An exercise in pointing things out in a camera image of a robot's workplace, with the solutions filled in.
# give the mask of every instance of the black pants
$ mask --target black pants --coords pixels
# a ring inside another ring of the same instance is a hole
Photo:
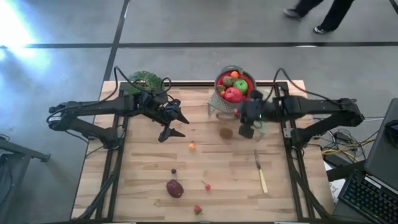
[[[320,27],[327,31],[337,29],[354,0],[334,0],[328,14],[323,20]],[[295,11],[300,16],[305,16],[315,6],[319,5],[323,0],[300,0],[296,5]]]

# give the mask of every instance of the yellow handle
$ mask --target yellow handle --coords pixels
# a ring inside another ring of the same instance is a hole
[[[260,173],[262,191],[264,192],[264,194],[266,194],[266,193],[268,193],[268,189],[267,189],[266,180],[264,179],[264,175],[262,174],[261,169],[259,169],[259,173]]]

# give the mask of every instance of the wooden tabletop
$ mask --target wooden tabletop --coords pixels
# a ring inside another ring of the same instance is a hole
[[[301,80],[295,83],[304,88]],[[101,98],[114,89],[114,82],[104,82]],[[291,95],[305,93],[289,84]],[[207,102],[213,93],[208,87],[173,87],[169,94],[182,101],[182,111],[190,124],[178,121],[172,127],[186,135],[169,138],[159,143],[162,127],[144,116],[129,119],[123,163],[116,199],[114,221],[152,222],[255,222],[295,221],[297,219],[292,197],[285,149],[280,124],[267,124],[269,130],[263,139],[255,141],[238,135],[239,121],[220,121],[208,116]],[[95,125],[107,128],[113,115],[96,116]],[[298,127],[312,124],[312,117],[297,120]],[[219,135],[221,128],[234,131],[232,139]],[[189,150],[193,141],[195,150]],[[90,141],[88,152],[99,147],[99,141]],[[268,187],[261,190],[259,173],[254,162],[254,150]],[[72,217],[79,216],[100,189],[106,150],[92,153],[85,161]],[[316,146],[305,149],[305,167],[310,188],[319,202],[332,212],[334,204],[320,150]],[[166,183],[177,179],[184,188],[181,198],[172,198]],[[211,185],[206,191],[202,181]],[[300,198],[303,209],[303,193]],[[104,212],[109,200],[105,201]],[[201,206],[202,215],[193,208]]]

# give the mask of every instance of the butter knife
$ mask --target butter knife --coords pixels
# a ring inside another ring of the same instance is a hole
[[[256,158],[257,169],[259,169],[262,191],[264,192],[264,194],[266,194],[268,193],[268,189],[267,189],[266,180],[264,178],[264,174],[262,174],[261,165],[259,162],[259,153],[257,152],[257,149],[254,150],[254,157]]]

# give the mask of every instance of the black keyboard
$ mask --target black keyboard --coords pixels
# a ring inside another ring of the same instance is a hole
[[[398,223],[398,196],[354,171],[338,198],[375,223]]]

